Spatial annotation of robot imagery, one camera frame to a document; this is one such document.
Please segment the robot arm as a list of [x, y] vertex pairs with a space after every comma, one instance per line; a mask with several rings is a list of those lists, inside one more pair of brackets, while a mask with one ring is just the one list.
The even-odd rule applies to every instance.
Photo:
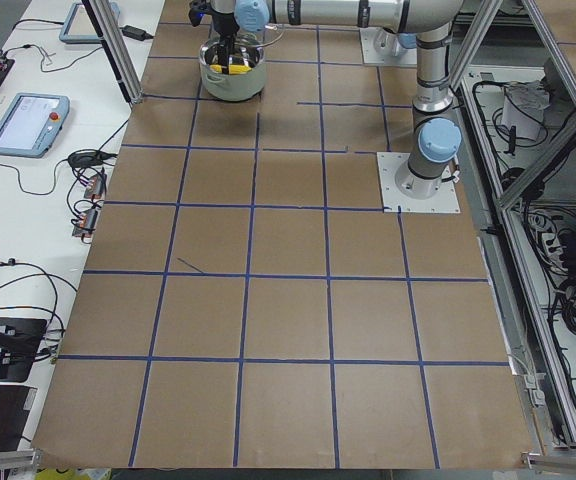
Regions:
[[417, 47], [417, 37], [411, 33], [395, 33], [389, 28], [379, 28], [372, 41], [374, 49], [387, 57], [398, 57]]
[[397, 188], [414, 199], [429, 199], [454, 159], [461, 132], [447, 116], [453, 102], [448, 50], [451, 25], [460, 1], [193, 1], [189, 20], [212, 17], [219, 36], [217, 63], [227, 67], [238, 32], [259, 32], [266, 25], [382, 27], [416, 36], [417, 87], [413, 97], [414, 147], [397, 170]]

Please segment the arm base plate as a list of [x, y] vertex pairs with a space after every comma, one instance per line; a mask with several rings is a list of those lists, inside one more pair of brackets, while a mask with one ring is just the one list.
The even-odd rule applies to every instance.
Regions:
[[392, 33], [385, 28], [360, 30], [363, 63], [371, 66], [415, 68], [417, 49], [415, 34]]
[[459, 214], [455, 181], [448, 166], [441, 176], [424, 180], [412, 174], [407, 152], [378, 152], [382, 206], [389, 213]]

